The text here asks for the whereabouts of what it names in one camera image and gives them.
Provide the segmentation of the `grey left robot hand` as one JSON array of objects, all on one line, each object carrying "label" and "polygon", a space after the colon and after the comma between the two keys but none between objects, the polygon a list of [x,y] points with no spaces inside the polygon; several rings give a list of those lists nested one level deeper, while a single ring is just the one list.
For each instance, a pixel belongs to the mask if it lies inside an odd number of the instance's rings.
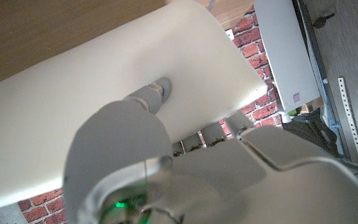
[{"label": "grey left robot hand", "polygon": [[185,139],[175,157],[157,111],[161,78],[92,115],[65,163],[69,223],[358,223],[358,179],[318,146],[241,112]]}]

